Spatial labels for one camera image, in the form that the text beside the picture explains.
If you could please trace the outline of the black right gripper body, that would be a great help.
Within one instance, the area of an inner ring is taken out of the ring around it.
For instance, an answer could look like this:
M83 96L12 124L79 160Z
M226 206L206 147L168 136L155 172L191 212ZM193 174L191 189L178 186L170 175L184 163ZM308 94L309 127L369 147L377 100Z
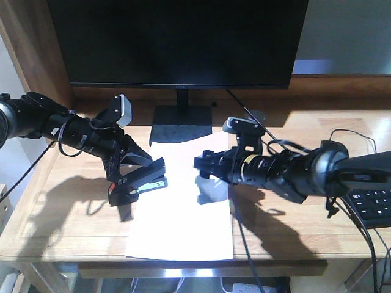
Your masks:
M284 185L283 173L293 158L292 151L282 151L271 156L245 151L236 152L236 148L221 153L219 178L227 183L251 186Z

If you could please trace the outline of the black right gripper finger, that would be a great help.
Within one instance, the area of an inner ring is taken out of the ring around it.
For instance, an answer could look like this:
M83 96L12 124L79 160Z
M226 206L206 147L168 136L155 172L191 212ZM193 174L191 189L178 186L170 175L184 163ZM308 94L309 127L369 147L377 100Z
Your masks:
M223 169L220 166L201 166L199 168L199 173L203 179L210 179L210 176L219 179L223 178Z
M224 157L225 152L217 152L211 150L203 151L201 156L194 158L194 168L207 168L211 166L217 166L220 164L221 159Z

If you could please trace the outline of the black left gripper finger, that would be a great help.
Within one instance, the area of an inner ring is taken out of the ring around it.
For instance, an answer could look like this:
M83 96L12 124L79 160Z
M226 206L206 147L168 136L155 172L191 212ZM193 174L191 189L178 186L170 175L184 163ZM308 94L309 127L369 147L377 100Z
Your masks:
M128 134L125 134L120 147L120 163L123 165L149 166L152 157L145 152Z
M122 176L120 174L120 162L116 158L102 160L106 173L106 179L110 182L117 182Z

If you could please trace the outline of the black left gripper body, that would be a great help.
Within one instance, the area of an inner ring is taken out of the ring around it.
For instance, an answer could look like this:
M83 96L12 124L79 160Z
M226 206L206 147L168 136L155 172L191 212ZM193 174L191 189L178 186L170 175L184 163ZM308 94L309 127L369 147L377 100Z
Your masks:
M119 112L118 109L107 108L93 119L70 116L65 127L66 146L101 159L114 155L125 135L115 121L120 117Z

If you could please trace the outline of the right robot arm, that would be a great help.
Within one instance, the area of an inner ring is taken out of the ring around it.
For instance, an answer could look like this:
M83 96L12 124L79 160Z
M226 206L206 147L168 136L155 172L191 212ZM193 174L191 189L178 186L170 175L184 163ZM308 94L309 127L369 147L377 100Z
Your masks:
M201 177L213 175L230 184L245 184L273 191L303 203L308 196L341 197L350 190L390 188L390 152L349 157L338 142L324 140L307 154L281 151L264 156L242 145L228 151L204 151L194 159Z

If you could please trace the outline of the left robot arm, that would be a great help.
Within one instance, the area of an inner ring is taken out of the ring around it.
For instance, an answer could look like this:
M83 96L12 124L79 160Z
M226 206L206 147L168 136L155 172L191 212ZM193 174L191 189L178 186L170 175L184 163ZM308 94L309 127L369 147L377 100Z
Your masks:
M152 157L125 134L132 120L131 103L123 94L115 96L108 108L95 118L82 118L45 95L27 92L20 99L1 95L1 143L14 137L57 141L101 158L108 181L120 179L121 165L152 163Z

